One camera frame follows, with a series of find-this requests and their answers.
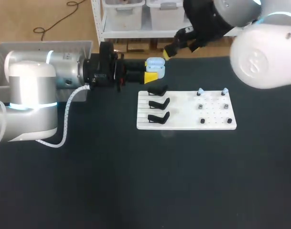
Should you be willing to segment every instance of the coiled cable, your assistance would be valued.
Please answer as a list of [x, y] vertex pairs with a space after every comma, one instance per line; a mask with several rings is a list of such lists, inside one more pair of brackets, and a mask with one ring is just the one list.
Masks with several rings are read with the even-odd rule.
[[49, 146], [52, 148], [59, 148], [62, 147], [65, 144], [66, 138], [67, 138], [67, 131], [68, 131], [68, 118], [69, 118], [69, 109], [70, 109], [70, 105], [71, 102], [74, 98], [74, 96], [79, 93], [80, 91], [84, 91], [84, 90], [90, 90], [90, 86], [89, 85], [85, 85], [82, 87], [77, 88], [75, 91], [72, 92], [72, 94], [70, 95], [66, 105], [65, 105], [65, 120], [64, 120], [64, 134], [63, 134], [63, 139], [61, 140], [61, 142], [59, 144], [51, 144], [51, 143], [47, 143], [43, 140], [36, 140], [36, 142], [39, 142], [45, 146]]

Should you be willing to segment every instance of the black cable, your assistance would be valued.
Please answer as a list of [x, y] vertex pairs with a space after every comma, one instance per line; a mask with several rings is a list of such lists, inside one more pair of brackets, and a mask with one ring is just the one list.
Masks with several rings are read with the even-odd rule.
[[46, 32], [48, 32], [49, 30], [51, 30], [54, 26], [56, 26], [58, 23], [62, 22], [64, 19], [66, 19], [66, 18], [70, 17], [72, 14], [74, 14], [78, 10], [79, 5], [82, 4], [85, 1], [86, 0], [82, 0], [81, 2], [76, 2], [76, 1], [69, 1], [69, 2], [67, 2], [67, 4], [66, 4], [67, 6], [76, 6], [76, 9], [72, 13], [68, 14], [67, 16], [65, 16], [64, 18], [62, 18], [58, 22], [56, 22], [54, 25], [52, 25], [47, 30], [45, 30], [43, 27], [37, 27], [37, 28], [33, 29], [33, 32], [34, 33], [42, 33], [41, 41], [43, 42], [43, 38], [44, 38]]

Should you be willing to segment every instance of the screw hole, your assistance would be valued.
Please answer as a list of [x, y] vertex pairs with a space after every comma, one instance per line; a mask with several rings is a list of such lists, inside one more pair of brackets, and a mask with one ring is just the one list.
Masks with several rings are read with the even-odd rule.
[[285, 38], [288, 40], [288, 39], [290, 39], [291, 38], [291, 33], [289, 32], [286, 36], [285, 36]]
[[67, 85], [71, 85], [71, 84], [72, 84], [72, 81], [71, 81], [71, 80], [66, 80], [66, 81], [65, 81], [65, 84], [67, 84]]

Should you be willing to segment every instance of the white shelf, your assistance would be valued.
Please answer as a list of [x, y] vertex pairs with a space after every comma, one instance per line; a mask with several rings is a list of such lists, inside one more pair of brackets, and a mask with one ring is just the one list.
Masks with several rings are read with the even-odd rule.
[[[99, 43], [103, 42], [106, 38], [173, 38], [179, 29], [191, 26], [190, 22], [185, 19], [182, 27], [178, 28], [178, 30], [154, 31], [151, 27], [150, 9], [144, 6], [141, 30], [112, 31], [106, 11], [104, 12], [103, 19], [101, 18], [101, 0], [91, 0], [91, 4]], [[241, 28], [234, 28], [225, 36], [237, 36], [241, 31]]]
[[[191, 23], [187, 18], [185, 18], [183, 25], [178, 28], [182, 29], [191, 26]], [[110, 20], [108, 20], [107, 12], [105, 12], [103, 18], [103, 34], [102, 37], [106, 38], [172, 38], [175, 36], [178, 30], [170, 31], [155, 31], [151, 27], [151, 15], [148, 7], [143, 7], [142, 12], [142, 27], [141, 30], [135, 31], [112, 31], [110, 26]], [[237, 36], [239, 32], [242, 31], [241, 28], [234, 28], [232, 31], [227, 33], [225, 36]]]

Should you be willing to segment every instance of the yellow object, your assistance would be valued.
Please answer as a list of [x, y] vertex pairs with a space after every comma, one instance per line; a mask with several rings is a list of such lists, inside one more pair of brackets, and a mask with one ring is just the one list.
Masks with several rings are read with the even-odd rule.
[[158, 80], [158, 73], [144, 73], [144, 84]]
[[196, 52], [197, 50], [199, 50], [201, 47], [198, 47], [197, 49], [194, 50], [194, 52]]
[[166, 50], [163, 50], [163, 57], [165, 58], [166, 61], [168, 61], [170, 59], [168, 53], [166, 52]]

